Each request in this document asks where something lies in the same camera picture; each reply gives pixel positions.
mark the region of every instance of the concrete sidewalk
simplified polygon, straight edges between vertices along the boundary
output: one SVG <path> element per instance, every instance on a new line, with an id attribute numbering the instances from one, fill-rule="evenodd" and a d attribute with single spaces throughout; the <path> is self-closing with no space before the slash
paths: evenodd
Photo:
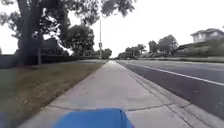
<path id="1" fill-rule="evenodd" d="M 20 128 L 52 128 L 69 112 L 97 108 L 123 109 L 136 128 L 208 128 L 198 120 L 187 122 L 168 107 L 175 108 L 174 103 L 155 93 L 142 86 L 126 68 L 109 61 Z"/>

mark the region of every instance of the tree trunk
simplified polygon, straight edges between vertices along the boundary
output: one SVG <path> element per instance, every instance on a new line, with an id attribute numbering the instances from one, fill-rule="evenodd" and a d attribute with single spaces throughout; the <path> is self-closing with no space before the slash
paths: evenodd
<path id="1" fill-rule="evenodd" d="M 38 52 L 37 52 L 37 56 L 38 56 L 38 65 L 41 65 L 41 48 L 38 48 Z"/>

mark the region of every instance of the grass verge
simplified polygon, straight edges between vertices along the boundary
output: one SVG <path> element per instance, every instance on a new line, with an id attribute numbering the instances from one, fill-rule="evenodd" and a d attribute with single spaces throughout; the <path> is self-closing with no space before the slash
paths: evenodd
<path id="1" fill-rule="evenodd" d="M 104 63 L 0 70 L 0 127 L 16 127 Z"/>

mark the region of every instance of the overcast sky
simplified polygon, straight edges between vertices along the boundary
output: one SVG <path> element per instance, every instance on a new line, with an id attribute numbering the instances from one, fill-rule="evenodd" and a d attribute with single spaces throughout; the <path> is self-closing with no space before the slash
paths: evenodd
<path id="1" fill-rule="evenodd" d="M 127 17 L 121 15 L 102 19 L 103 48 L 110 48 L 117 56 L 126 47 L 145 44 L 148 50 L 150 40 L 158 41 L 169 34 L 179 44 L 192 43 L 190 34 L 207 28 L 224 25 L 223 0 L 137 0 L 135 10 Z M 10 10 L 0 5 L 0 12 Z M 75 17 L 70 16 L 73 24 Z M 99 22 L 92 26 L 95 34 L 94 49 L 98 50 Z M 0 27 L 0 47 L 4 54 L 14 53 L 16 39 L 5 26 Z"/>

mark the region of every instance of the road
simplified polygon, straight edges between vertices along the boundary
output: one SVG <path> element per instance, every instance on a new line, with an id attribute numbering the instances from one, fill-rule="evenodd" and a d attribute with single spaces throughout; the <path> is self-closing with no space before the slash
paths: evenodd
<path id="1" fill-rule="evenodd" d="M 224 64 L 148 60 L 116 62 L 224 119 Z"/>

